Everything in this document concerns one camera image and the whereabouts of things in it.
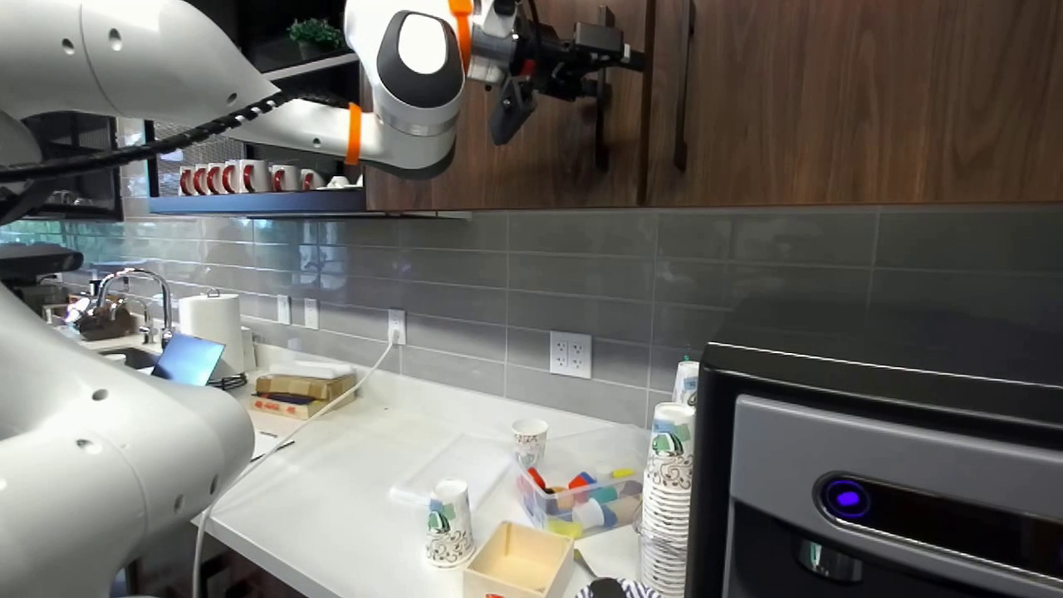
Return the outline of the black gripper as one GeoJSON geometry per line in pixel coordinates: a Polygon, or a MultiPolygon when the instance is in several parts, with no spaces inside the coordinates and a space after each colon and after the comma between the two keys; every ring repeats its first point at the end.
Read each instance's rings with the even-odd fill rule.
{"type": "Polygon", "coordinates": [[[535,96],[601,101],[607,93],[601,65],[644,72],[644,52],[631,44],[601,50],[580,37],[564,40],[555,27],[535,20],[521,20],[516,31],[507,75],[524,104],[535,96]]]}

